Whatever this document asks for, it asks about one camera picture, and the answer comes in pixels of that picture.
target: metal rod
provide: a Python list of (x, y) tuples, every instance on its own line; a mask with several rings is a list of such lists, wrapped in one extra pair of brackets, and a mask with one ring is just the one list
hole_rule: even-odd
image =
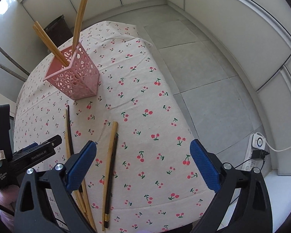
[(29, 72), (27, 72), (21, 65), (19, 65), (15, 60), (13, 60), (12, 57), (10, 57), (1, 47), (0, 52), (9, 60), (11, 61), (18, 69), (20, 69), (22, 72), (24, 72), (26, 75), (30, 75)]
[(5, 66), (2, 65), (1, 63), (0, 63), (0, 68), (2, 68), (3, 70), (5, 70), (5, 71), (8, 72), (9, 74), (13, 75), (13, 76), (16, 77), (17, 79), (20, 79), (20, 80), (22, 80), (23, 82), (26, 81), (25, 78), (23, 78), (22, 76), (18, 75), (16, 72), (12, 71), (11, 69), (5, 67)]

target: chopstick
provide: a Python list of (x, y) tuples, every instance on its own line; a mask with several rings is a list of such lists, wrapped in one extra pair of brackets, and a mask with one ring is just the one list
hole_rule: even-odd
[[(70, 128), (69, 105), (67, 105), (67, 108), (66, 108), (66, 133), (65, 133), (65, 135), (66, 135), (67, 157), (69, 158), (72, 154), (74, 154), (72, 137), (71, 137), (71, 128)], [(85, 180), (82, 181), (82, 184), (81, 184), (79, 190), (74, 191), (74, 193), (75, 193), (79, 208), (80, 208), (83, 216), (86, 218), (86, 220), (92, 226), (92, 228), (97, 232), (95, 222), (94, 222), (92, 212), (91, 212), (91, 207), (90, 207), (89, 201), (88, 201)]]
[(116, 134), (117, 128), (118, 128), (118, 123), (116, 121), (113, 121), (111, 135), (110, 135), (110, 142), (109, 142), (109, 150), (108, 150), (107, 161), (106, 161), (105, 184), (104, 184), (104, 190), (103, 190), (102, 231), (105, 231), (107, 188), (109, 186), (110, 165), (111, 165), (111, 158), (112, 158), (112, 154), (114, 150), (115, 134)]
[(47, 46), (48, 49), (55, 55), (55, 57), (62, 63), (64, 67), (69, 66), (69, 61), (65, 58), (65, 56), (59, 51), (53, 41), (49, 38), (46, 32), (43, 30), (41, 25), (36, 21), (33, 25), (33, 29), (36, 34), (41, 38), (44, 44)]
[(87, 0), (81, 0), (80, 5), (79, 5), (78, 14), (75, 20), (75, 26), (74, 26), (74, 32), (73, 32), (72, 53), (74, 53), (75, 49), (77, 48), (77, 44), (79, 43), (86, 3), (87, 3)]
[(114, 171), (114, 163), (115, 163), (115, 155), (116, 155), (116, 147), (118, 144), (118, 136), (115, 136), (113, 153), (111, 157), (110, 171), (109, 171), (109, 179), (108, 179), (108, 188), (106, 195), (106, 211), (105, 211), (105, 228), (109, 228), (109, 213), (110, 213), (110, 205), (111, 205), (111, 191), (112, 191), (112, 182), (113, 182), (113, 171)]

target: black device with screen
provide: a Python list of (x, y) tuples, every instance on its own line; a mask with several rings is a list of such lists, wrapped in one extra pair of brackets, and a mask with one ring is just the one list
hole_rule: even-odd
[(10, 129), (10, 106), (0, 105), (0, 189), (12, 184), (20, 186), (26, 170), (55, 155), (54, 148), (62, 142), (61, 136), (56, 135), (40, 145), (33, 143), (13, 153)]

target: white switch on device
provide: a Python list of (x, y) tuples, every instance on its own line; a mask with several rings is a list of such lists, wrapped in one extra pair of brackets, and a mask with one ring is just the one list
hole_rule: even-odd
[(253, 135), (253, 138), (252, 138), (252, 147), (253, 148), (264, 150), (265, 149), (265, 144), (266, 144), (266, 142), (265, 142), (265, 138), (264, 137), (261, 137), (258, 134), (254, 134)]

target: white cable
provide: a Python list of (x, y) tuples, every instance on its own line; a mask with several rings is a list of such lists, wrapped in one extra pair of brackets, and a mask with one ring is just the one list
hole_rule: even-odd
[(286, 149), (282, 149), (282, 150), (277, 151), (277, 150), (275, 150), (274, 148), (272, 148), (272, 147), (268, 144), (268, 142), (267, 142), (267, 140), (266, 140), (266, 137), (264, 137), (260, 132), (257, 132), (256, 134), (258, 134), (259, 136), (265, 138), (266, 144), (267, 144), (268, 147), (269, 147), (270, 149), (272, 149), (274, 152), (283, 152), (283, 151), (286, 151), (286, 150), (291, 149), (291, 146), (290, 146), (290, 147), (288, 147), (288, 148), (286, 148)]

